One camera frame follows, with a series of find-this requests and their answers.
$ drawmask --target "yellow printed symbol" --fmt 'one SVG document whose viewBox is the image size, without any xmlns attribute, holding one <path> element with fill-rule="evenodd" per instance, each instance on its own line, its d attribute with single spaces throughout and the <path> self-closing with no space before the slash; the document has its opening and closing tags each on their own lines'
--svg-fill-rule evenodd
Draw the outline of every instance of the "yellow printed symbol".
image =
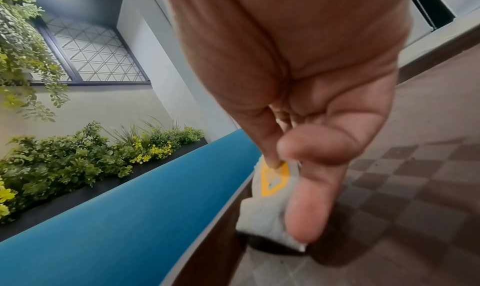
<svg viewBox="0 0 480 286">
<path fill-rule="evenodd" d="M 265 160 L 261 163 L 261 196 L 268 197 L 285 187 L 290 179 L 289 164 L 284 162 L 279 168 L 270 168 Z"/>
</svg>

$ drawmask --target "hand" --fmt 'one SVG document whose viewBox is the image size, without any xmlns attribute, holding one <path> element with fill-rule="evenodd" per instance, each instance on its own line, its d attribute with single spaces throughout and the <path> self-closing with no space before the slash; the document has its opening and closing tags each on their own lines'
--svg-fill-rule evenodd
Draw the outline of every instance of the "hand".
<svg viewBox="0 0 480 286">
<path fill-rule="evenodd" d="M 391 110 L 410 0 L 169 1 L 193 70 L 268 165 L 302 163 L 285 224 L 315 241 Z"/>
</svg>

